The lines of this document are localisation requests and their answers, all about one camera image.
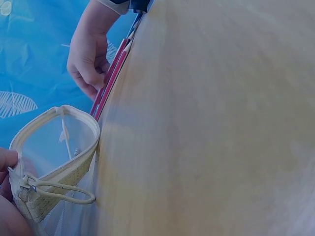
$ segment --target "transparent plastic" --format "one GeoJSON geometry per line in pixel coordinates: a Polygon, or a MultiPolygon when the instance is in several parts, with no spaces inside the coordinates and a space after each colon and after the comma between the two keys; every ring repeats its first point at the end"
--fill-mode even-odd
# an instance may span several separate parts
{"type": "Polygon", "coordinates": [[[63,127],[62,116],[53,118],[24,141],[21,152],[25,160],[23,174],[31,170],[35,171],[30,173],[35,177],[45,176],[87,149],[94,139],[92,130],[82,121],[64,115],[63,127]]]}

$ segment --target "sleeve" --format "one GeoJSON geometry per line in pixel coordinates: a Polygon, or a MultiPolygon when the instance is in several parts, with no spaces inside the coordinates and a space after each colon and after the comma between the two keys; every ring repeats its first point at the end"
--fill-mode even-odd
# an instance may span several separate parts
{"type": "Polygon", "coordinates": [[[128,0],[122,1],[122,3],[119,3],[119,4],[114,3],[111,0],[97,0],[97,1],[109,7],[110,9],[112,9],[119,15],[126,15],[128,12],[128,7],[129,7],[128,0]]]}

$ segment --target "pencil case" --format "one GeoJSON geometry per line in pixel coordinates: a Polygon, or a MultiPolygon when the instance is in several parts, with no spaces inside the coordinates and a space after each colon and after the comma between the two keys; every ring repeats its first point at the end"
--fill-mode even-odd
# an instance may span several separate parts
{"type": "Polygon", "coordinates": [[[19,160],[9,168],[9,181],[14,203],[26,219],[41,222],[60,201],[95,201],[92,192],[77,184],[90,168],[99,137],[97,121],[68,105],[47,110],[16,134],[10,149],[17,150],[19,160]]]}

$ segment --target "white leaf pattern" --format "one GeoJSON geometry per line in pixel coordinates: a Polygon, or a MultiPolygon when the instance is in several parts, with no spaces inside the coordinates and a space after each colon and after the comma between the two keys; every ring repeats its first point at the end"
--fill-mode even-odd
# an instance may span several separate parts
{"type": "Polygon", "coordinates": [[[38,109],[35,102],[22,94],[0,91],[0,118],[12,117],[38,109]]]}

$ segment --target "red pencil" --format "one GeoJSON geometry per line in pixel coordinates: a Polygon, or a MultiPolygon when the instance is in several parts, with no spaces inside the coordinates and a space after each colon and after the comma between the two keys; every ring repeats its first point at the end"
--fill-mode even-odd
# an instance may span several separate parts
{"type": "Polygon", "coordinates": [[[101,112],[102,112],[102,110],[104,108],[104,105],[105,105],[105,103],[106,103],[106,101],[107,101],[107,99],[109,97],[109,93],[112,90],[112,88],[114,86],[114,83],[115,83],[115,81],[116,81],[116,79],[118,77],[118,74],[119,74],[119,72],[120,72],[120,70],[121,70],[121,68],[122,68],[122,66],[123,66],[123,64],[124,64],[124,62],[125,62],[125,60],[126,60],[126,58],[128,56],[128,53],[129,53],[130,48],[131,48],[131,45],[132,45],[132,41],[130,43],[128,43],[126,48],[123,50],[121,56],[119,57],[119,60],[118,60],[117,65],[116,65],[116,67],[115,67],[115,69],[113,71],[113,74],[112,74],[112,76],[110,77],[110,79],[108,81],[108,84],[106,86],[106,89],[105,89],[105,92],[103,94],[103,97],[102,97],[100,103],[98,104],[97,110],[95,111],[94,118],[96,120],[98,120],[99,117],[100,117],[100,114],[101,114],[101,112]]]}

